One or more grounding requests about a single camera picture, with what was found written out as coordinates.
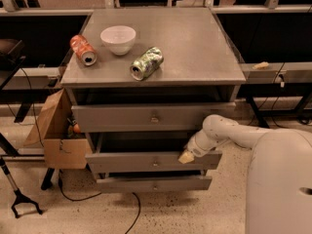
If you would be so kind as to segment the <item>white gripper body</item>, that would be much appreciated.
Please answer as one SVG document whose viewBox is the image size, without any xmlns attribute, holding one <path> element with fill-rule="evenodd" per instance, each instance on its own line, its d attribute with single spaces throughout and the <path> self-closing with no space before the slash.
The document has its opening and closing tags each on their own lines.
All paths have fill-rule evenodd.
<svg viewBox="0 0 312 234">
<path fill-rule="evenodd" d="M 206 133 L 201 130 L 191 137 L 186 144 L 186 150 L 191 152 L 195 157 L 203 157 L 216 146 L 217 141 L 207 136 Z"/>
</svg>

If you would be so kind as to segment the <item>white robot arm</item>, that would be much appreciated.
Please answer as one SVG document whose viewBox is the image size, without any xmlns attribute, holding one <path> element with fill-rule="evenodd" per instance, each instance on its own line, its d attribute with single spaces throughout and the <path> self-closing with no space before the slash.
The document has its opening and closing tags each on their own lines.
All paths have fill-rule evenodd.
<svg viewBox="0 0 312 234">
<path fill-rule="evenodd" d="M 230 140 L 249 148 L 246 234 L 312 234 L 312 133 L 210 115 L 178 158 L 187 164 Z"/>
</svg>

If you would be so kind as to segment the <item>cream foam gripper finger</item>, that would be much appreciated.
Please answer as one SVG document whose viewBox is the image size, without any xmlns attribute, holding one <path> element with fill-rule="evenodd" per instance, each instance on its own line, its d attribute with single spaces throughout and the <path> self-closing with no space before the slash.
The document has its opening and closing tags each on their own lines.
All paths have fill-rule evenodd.
<svg viewBox="0 0 312 234">
<path fill-rule="evenodd" d="M 194 155 L 188 151 L 187 149 L 185 149 L 181 155 L 178 157 L 178 161 L 181 163 L 181 164 L 187 164 L 187 163 L 190 163 L 190 162 L 193 162 L 194 161 Z"/>
</svg>

